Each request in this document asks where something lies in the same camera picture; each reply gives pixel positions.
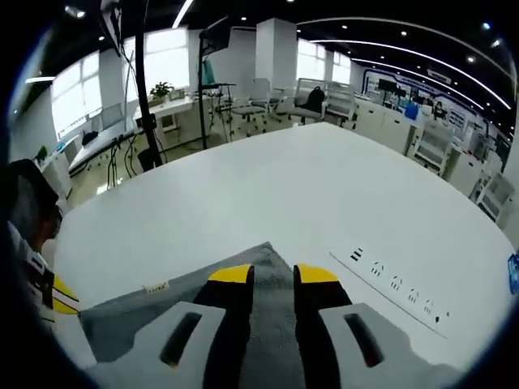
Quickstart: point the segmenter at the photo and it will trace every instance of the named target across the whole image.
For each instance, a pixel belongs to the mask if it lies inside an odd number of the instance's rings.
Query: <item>black pole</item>
[[[146,15],[146,0],[139,0],[140,14]],[[146,93],[146,81],[144,79],[144,23],[142,17],[139,30],[135,34],[135,81],[137,83],[137,95],[139,96],[140,112],[142,113],[143,130],[148,140],[150,156],[155,166],[162,165],[161,155],[155,140],[154,130],[157,127],[154,117],[149,113],[148,98]]]
[[[208,148],[208,141],[205,138],[205,117],[204,117],[204,95],[202,94],[202,57],[204,50],[204,32],[199,35],[198,46],[198,108],[200,115],[200,129],[202,130],[202,147],[204,150]]]

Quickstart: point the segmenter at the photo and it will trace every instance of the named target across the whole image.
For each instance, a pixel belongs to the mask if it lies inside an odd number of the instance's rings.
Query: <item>window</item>
[[[131,58],[135,69],[135,38],[124,41],[124,50]],[[126,85],[128,63],[123,66],[123,80]],[[150,32],[144,38],[144,79],[149,94],[159,82],[166,82],[175,88],[189,86],[189,54],[187,52],[187,30],[185,28]],[[130,73],[127,100],[137,100],[135,79]]]
[[[345,55],[333,53],[332,81],[336,83],[350,83],[351,60]]]
[[[99,53],[75,63],[51,87],[52,117],[58,140],[101,111]]]
[[[298,79],[324,79],[323,46],[298,40]]]

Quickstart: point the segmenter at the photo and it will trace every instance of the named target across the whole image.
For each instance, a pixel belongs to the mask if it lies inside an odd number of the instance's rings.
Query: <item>ceiling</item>
[[[72,5],[81,1],[86,0],[69,0],[69,3]],[[123,37],[133,36],[142,18],[142,12],[135,8],[136,0],[122,0],[122,3],[122,34]],[[145,29],[152,31],[171,27],[183,3],[183,0],[149,0]],[[236,20],[236,26],[254,27],[258,22],[277,17],[298,24],[301,30],[300,37],[307,40],[369,41],[424,53],[473,76],[493,90],[512,109],[506,109],[489,92],[459,72],[418,55],[373,45],[324,43],[333,51],[342,53],[350,51],[352,58],[383,62],[424,75],[427,74],[426,69],[438,71],[458,82],[454,88],[482,105],[483,110],[474,108],[496,125],[500,123],[501,126],[498,128],[508,133],[515,125],[514,80],[516,77],[511,53],[517,53],[519,50],[519,34],[514,31],[516,30],[514,22],[506,17],[507,11],[511,10],[505,8],[505,5],[500,7],[499,3],[500,0],[492,2],[491,10],[479,10],[477,6],[472,6],[469,10],[463,7],[458,10],[454,6],[452,9],[447,9],[444,6],[429,6],[425,3],[418,5],[416,2],[399,2],[396,7],[394,3],[388,5],[377,3],[375,6],[372,2],[362,5],[331,0],[319,2],[195,0],[186,13],[182,25],[189,28],[205,28],[219,18],[229,15]],[[247,21],[241,21],[242,16],[246,16]],[[339,17],[392,19],[432,28],[473,46],[502,70],[471,48],[453,39],[414,26],[365,19],[304,23],[316,19]],[[491,28],[484,30],[483,22],[490,23]],[[401,31],[406,31],[407,35],[402,36]],[[74,19],[63,12],[54,26],[52,39],[45,51],[41,65],[42,74],[56,75],[89,53],[98,49],[108,49],[109,44],[106,40],[98,40],[100,34],[101,29],[93,12],[87,11],[82,19]],[[498,47],[491,48],[491,43],[498,38],[502,39],[502,43]],[[469,55],[475,57],[475,63],[467,62],[466,58]],[[407,76],[422,80],[417,76]],[[426,83],[438,88],[437,84],[427,80]],[[28,107],[48,86],[48,84],[33,84],[25,107]]]

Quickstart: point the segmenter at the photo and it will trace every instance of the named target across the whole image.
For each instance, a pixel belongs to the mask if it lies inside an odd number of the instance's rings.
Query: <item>floor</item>
[[[289,120],[287,117],[281,117],[281,121],[276,121],[271,118],[267,118],[266,129],[267,131],[275,131],[282,130],[285,128],[290,128],[291,126],[297,125],[295,120]],[[207,138],[208,147],[217,147],[227,142],[236,142],[240,139],[244,139],[247,137],[247,128],[249,129],[251,136],[261,136],[262,132],[254,129],[253,123],[247,123],[238,116],[233,116],[232,119],[234,135],[229,135],[229,124],[225,124],[226,131],[223,131],[223,126],[221,121],[215,121],[213,126],[211,127],[210,135]],[[240,123],[243,124],[242,128],[237,128]],[[172,143],[174,143],[174,137],[177,136],[175,131],[170,131],[166,133],[166,138],[171,138]],[[124,155],[129,147],[128,141],[124,142],[121,146],[121,150],[117,151],[116,160],[118,166],[118,174],[117,174],[117,182],[121,183],[122,181],[131,179],[134,177],[133,171],[131,167],[135,170],[137,174],[141,174],[143,172],[139,160],[137,159],[137,154],[144,149],[148,148],[148,142],[144,135],[140,135],[136,138],[133,146],[136,149],[136,152],[133,153],[133,158],[127,157],[127,165],[128,171],[126,170],[124,163]],[[179,158],[183,158],[184,156],[189,156],[191,154],[202,151],[202,140],[196,140],[194,142],[184,144],[182,146],[178,146],[172,148],[161,154],[162,160],[165,163],[171,163],[174,160]],[[108,184],[108,152],[98,156],[95,160],[93,160],[89,166],[83,170],[81,173],[76,174],[72,178],[72,192],[68,198],[69,207],[78,207],[82,203],[92,199],[93,197],[100,195],[101,193],[109,190],[112,186]]]

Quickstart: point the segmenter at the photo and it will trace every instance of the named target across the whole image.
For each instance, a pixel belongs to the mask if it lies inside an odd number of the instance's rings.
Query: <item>small label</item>
[[[154,284],[154,285],[151,285],[151,286],[144,286],[144,289],[146,289],[146,292],[148,294],[152,294],[152,293],[157,293],[157,292],[161,292],[163,290],[166,290],[169,288],[169,284],[168,282],[160,282],[159,284]]]

